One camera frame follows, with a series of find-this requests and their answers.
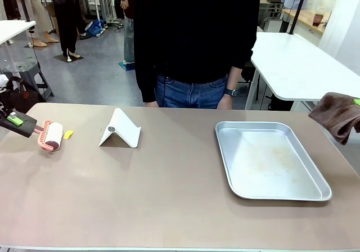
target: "blue mat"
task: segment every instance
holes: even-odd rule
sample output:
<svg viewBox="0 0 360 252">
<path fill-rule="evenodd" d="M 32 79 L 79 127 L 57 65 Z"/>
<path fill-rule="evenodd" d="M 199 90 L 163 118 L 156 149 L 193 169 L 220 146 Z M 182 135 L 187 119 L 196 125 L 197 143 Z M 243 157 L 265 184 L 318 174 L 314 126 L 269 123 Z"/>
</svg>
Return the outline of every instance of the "blue mat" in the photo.
<svg viewBox="0 0 360 252">
<path fill-rule="evenodd" d="M 124 69 L 125 71 L 135 70 L 135 64 L 124 65 L 124 62 L 119 62 L 119 65 L 120 65 L 121 68 Z"/>
</svg>

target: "black pole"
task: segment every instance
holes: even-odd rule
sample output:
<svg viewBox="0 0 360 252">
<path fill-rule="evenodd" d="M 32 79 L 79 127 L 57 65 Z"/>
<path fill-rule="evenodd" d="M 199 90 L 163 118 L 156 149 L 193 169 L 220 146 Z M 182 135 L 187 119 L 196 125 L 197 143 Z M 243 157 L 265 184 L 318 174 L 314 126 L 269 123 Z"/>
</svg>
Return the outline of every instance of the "black pole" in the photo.
<svg viewBox="0 0 360 252">
<path fill-rule="evenodd" d="M 20 0 L 20 1 L 21 1 L 22 9 L 24 10 L 24 14 L 25 14 L 26 21 L 27 21 L 27 22 L 30 22 L 28 10 L 26 9 L 25 0 Z"/>
<path fill-rule="evenodd" d="M 298 22 L 298 18 L 300 15 L 300 11 L 302 10 L 303 3 L 304 3 L 304 0 L 300 0 L 299 7 L 298 7 L 298 10 L 296 11 L 294 20 L 292 21 L 292 26 L 291 26 L 289 34 L 294 34 L 295 25 Z"/>
</svg>

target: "tray rim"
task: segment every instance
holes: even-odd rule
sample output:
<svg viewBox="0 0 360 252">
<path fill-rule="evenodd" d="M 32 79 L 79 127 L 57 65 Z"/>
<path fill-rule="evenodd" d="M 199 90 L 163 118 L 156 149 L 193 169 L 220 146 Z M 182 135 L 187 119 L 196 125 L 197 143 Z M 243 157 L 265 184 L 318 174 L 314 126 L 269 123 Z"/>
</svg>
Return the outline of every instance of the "tray rim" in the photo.
<svg viewBox="0 0 360 252">
<path fill-rule="evenodd" d="M 313 166 L 315 167 L 315 170 L 318 172 L 318 174 L 320 175 L 320 177 L 322 178 L 323 182 L 326 184 L 326 186 L 328 187 L 330 193 L 328 195 L 328 197 L 322 198 L 322 199 L 300 199 L 300 198 L 276 198 L 276 197 L 248 197 L 248 196 L 244 196 L 241 193 L 239 193 L 238 191 L 236 191 L 236 189 L 233 187 L 231 180 L 230 180 L 230 175 L 225 163 L 225 159 L 224 159 L 224 153 L 223 153 L 223 149 L 222 149 L 222 145 L 220 143 L 220 139 L 219 139 L 219 129 L 218 127 L 223 124 L 223 123 L 251 123 L 251 124 L 256 124 L 256 123 L 269 123 L 269 124 L 280 124 L 283 125 L 287 128 L 289 128 L 289 130 L 292 132 L 292 134 L 294 135 L 295 139 L 297 140 L 298 144 L 300 145 L 300 147 L 303 149 L 303 151 L 305 152 L 306 156 L 308 157 L 308 159 L 311 161 L 311 163 L 313 164 Z M 299 141 L 298 137 L 296 136 L 295 132 L 287 125 L 284 123 L 281 123 L 279 121 L 220 121 L 219 123 L 216 124 L 215 126 L 215 133 L 216 133 L 216 137 L 218 140 L 218 145 L 219 145 L 219 149 L 220 149 L 220 153 L 221 153 L 221 158 L 223 160 L 223 165 L 224 165 L 224 169 L 225 169 L 225 173 L 226 173 L 226 178 L 227 178 L 227 182 L 230 186 L 230 189 L 232 190 L 232 192 L 237 195 L 238 197 L 241 197 L 242 199 L 250 199 L 250 200 L 286 200 L 286 201 L 313 201 L 313 202 L 325 202 L 325 201 L 329 201 L 332 198 L 332 189 L 329 185 L 329 183 L 326 181 L 325 177 L 322 175 L 322 173 L 320 172 L 320 170 L 318 169 L 318 167 L 316 166 L 315 162 L 312 160 L 312 158 L 309 156 L 308 152 L 306 151 L 306 149 L 304 148 L 304 146 L 302 145 L 302 143 Z"/>
</svg>

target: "jeans pocket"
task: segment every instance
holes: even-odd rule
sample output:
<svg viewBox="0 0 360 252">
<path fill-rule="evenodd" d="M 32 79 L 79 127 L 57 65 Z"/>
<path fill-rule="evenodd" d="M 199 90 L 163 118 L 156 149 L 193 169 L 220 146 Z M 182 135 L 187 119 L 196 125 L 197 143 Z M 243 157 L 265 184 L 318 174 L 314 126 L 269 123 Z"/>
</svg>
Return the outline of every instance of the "jeans pocket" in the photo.
<svg viewBox="0 0 360 252">
<path fill-rule="evenodd" d="M 209 85 L 212 88 L 220 88 L 220 87 L 224 87 L 227 81 L 227 76 L 225 76 L 224 78 L 215 80 L 214 82 L 210 82 Z"/>
<path fill-rule="evenodd" d="M 174 80 L 170 79 L 168 76 L 162 76 L 162 75 L 158 75 L 157 76 L 157 80 L 162 83 L 162 84 L 173 84 Z"/>
</svg>

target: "wristwatch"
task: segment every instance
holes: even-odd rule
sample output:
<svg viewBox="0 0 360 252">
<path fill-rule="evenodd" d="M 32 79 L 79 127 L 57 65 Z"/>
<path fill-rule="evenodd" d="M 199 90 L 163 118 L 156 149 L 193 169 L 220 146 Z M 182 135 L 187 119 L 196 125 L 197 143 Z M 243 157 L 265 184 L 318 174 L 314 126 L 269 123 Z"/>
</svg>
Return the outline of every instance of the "wristwatch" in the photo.
<svg viewBox="0 0 360 252">
<path fill-rule="evenodd" d="M 236 89 L 235 90 L 230 90 L 230 89 L 226 88 L 225 91 L 224 91 L 224 94 L 232 96 L 232 97 L 236 97 L 236 96 L 239 95 L 239 91 L 236 90 Z"/>
</svg>

